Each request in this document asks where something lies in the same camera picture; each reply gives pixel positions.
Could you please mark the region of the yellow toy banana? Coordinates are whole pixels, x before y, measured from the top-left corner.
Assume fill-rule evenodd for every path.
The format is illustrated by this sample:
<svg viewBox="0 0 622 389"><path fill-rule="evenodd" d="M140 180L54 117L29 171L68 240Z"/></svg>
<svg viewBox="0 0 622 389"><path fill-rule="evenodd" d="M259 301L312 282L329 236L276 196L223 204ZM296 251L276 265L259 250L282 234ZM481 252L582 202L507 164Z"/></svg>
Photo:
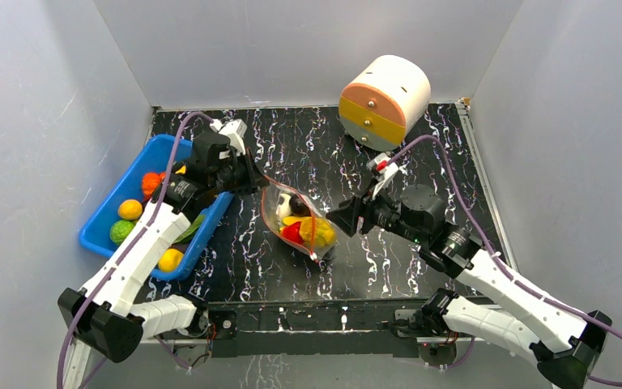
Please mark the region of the yellow toy banana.
<svg viewBox="0 0 622 389"><path fill-rule="evenodd" d="M296 222L301 222L300 235L305 242L303 246L326 247L335 243L335 230L327 220L321 217L288 216L283 219L282 227Z"/></svg>

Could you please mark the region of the white toy garlic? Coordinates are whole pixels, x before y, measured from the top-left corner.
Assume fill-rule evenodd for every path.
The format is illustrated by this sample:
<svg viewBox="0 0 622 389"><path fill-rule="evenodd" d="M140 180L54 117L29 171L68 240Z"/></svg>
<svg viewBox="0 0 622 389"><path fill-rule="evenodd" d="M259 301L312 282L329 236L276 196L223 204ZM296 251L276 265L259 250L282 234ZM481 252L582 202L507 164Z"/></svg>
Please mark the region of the white toy garlic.
<svg viewBox="0 0 622 389"><path fill-rule="evenodd" d="M275 210L275 214L279 219L284 219L285 217L292 215L292 208L290 206L291 195L288 193L281 193L278 196L277 207Z"/></svg>

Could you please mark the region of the dark eggplant toy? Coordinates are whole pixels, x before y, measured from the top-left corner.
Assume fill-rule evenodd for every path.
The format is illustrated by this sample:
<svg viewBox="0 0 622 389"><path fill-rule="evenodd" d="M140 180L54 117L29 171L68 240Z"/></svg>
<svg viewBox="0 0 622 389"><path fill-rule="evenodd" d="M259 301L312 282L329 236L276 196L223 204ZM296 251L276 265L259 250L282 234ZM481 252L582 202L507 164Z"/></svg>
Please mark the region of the dark eggplant toy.
<svg viewBox="0 0 622 389"><path fill-rule="evenodd" d="M311 216L311 211L306 202L298 195L293 194L288 200L288 206L292 216L307 217Z"/></svg>

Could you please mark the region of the clear zip bag orange zipper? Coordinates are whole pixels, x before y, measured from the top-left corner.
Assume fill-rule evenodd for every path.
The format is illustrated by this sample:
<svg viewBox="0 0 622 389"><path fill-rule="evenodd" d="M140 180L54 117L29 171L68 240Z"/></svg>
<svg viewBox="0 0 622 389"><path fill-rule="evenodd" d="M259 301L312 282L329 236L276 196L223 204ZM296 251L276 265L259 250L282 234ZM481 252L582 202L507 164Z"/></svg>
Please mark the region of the clear zip bag orange zipper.
<svg viewBox="0 0 622 389"><path fill-rule="evenodd" d="M269 180L261 194L261 218L282 242L318 263L338 241L338 229L305 193Z"/></svg>

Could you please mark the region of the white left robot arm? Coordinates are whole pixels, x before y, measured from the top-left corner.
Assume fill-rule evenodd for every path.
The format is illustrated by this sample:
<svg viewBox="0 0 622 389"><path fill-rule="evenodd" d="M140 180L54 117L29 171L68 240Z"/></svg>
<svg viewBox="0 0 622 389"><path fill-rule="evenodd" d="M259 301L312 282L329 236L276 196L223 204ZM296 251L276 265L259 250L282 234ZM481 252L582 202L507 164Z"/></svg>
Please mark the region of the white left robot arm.
<svg viewBox="0 0 622 389"><path fill-rule="evenodd" d="M69 335L118 363L142 340L167 331L205 334L208 313L185 297L134 300L161 256L218 195L251 195L267 184L237 131L195 137L186 159L168 162L164 182L116 253L80 289L67 288L58 298Z"/></svg>

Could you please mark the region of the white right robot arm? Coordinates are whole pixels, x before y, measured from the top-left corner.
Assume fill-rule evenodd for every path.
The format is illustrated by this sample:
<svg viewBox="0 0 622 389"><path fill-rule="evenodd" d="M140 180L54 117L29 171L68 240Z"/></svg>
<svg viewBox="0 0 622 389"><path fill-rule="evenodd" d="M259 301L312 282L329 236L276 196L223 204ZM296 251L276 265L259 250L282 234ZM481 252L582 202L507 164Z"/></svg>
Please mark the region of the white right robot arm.
<svg viewBox="0 0 622 389"><path fill-rule="evenodd" d="M326 217L348 236L379 227L419 245L419 256L430 268L478 289L502 309L438 289L419 311L395 311L391 326L399 335L468 334L523 357L559 388L584 387L603 351L605 331L523 291L476 236L446 220L445 209L431 187L415 185L399 200L369 189Z"/></svg>

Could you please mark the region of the green toy vegetable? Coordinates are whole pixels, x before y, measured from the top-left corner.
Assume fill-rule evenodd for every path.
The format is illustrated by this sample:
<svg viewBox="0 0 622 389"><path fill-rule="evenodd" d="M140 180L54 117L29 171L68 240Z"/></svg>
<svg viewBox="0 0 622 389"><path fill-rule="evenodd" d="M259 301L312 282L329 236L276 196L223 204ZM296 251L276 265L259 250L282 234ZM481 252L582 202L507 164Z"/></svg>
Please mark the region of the green toy vegetable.
<svg viewBox="0 0 622 389"><path fill-rule="evenodd" d="M176 244L181 244L184 242L191 241L194 235L196 234L196 232L198 231L198 229L200 228L200 226L202 225L205 218L206 218L206 215L204 213L198 215L197 218L188 227L188 229L176 238L173 244L176 245Z"/></svg>

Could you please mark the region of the yellow orange toy fruit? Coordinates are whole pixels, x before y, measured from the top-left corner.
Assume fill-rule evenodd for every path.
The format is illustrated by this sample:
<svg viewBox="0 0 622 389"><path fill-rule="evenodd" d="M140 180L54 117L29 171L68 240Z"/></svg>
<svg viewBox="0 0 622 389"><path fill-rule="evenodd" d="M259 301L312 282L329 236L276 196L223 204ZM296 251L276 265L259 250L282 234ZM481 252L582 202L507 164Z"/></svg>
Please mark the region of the yellow orange toy fruit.
<svg viewBox="0 0 622 389"><path fill-rule="evenodd" d="M179 268L183 258L184 254L181 251L169 248L161 256L159 262L157 263L157 267L163 272L176 271Z"/></svg>

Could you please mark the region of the round drawer cabinet toy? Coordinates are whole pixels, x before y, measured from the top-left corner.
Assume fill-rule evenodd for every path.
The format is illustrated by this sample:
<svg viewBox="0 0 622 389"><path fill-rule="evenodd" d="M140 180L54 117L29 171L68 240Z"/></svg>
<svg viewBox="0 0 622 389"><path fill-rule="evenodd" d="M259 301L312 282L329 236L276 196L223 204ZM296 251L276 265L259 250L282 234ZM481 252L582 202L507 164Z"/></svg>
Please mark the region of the round drawer cabinet toy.
<svg viewBox="0 0 622 389"><path fill-rule="evenodd" d="M392 151L424 116L430 97L431 84L420 67L399 56L382 55L342 90L339 120L359 144Z"/></svg>

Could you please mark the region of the yellow toy lemon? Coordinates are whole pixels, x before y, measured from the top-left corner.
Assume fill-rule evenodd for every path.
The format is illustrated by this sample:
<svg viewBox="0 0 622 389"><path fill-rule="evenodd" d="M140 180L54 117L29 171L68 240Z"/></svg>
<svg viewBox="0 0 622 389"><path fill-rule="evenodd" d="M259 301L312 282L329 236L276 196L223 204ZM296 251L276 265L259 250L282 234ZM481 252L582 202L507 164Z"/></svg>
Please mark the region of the yellow toy lemon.
<svg viewBox="0 0 622 389"><path fill-rule="evenodd" d="M119 205L117 214L123 220L137 220L143 214L143 205L136 199L127 199Z"/></svg>

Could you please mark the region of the green toy fruit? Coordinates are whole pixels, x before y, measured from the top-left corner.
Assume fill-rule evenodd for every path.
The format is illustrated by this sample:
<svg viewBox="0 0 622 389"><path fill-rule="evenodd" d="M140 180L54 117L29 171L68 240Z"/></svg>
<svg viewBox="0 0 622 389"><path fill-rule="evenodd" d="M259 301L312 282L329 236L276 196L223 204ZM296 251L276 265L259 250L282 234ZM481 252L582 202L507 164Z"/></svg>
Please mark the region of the green toy fruit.
<svg viewBox="0 0 622 389"><path fill-rule="evenodd" d="M135 223L131 220L119 220L109 230L109 238L116 246L121 245L132 232Z"/></svg>

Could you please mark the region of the blue plastic bin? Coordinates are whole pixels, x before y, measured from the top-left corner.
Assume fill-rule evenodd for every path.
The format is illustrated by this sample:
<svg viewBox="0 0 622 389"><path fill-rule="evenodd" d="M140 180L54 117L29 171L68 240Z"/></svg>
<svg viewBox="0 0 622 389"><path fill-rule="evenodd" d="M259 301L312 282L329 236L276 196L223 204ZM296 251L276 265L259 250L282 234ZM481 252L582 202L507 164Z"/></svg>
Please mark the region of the blue plastic bin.
<svg viewBox="0 0 622 389"><path fill-rule="evenodd" d="M110 239L110 230L112 225L120 220L117 214L118 207L124 200L143 198L141 191L143 175L165 170L174 140L174 136L162 134L147 142L115 187L101 201L100 206L82 227L79 232L79 243L83 248L106 259L113 256L117 245ZM151 276L164 281L186 279L196 267L232 198L232 194L222 193L208 209L202 211L205 219L197 229L194 238L183 250L184 256L176 270L165 272L155 268Z"/></svg>

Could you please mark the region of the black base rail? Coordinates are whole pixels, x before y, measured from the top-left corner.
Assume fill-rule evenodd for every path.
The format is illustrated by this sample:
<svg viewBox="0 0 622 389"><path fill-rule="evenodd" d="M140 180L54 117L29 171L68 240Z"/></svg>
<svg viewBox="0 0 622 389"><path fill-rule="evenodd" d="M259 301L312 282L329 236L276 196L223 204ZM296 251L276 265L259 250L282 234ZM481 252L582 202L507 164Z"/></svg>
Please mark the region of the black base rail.
<svg viewBox="0 0 622 389"><path fill-rule="evenodd" d="M383 354L418 358L437 344L454 346L470 336L422 318L424 298L311 301L219 301L202 304L200 329L164 335L177 345L203 344L215 358L288 355Z"/></svg>

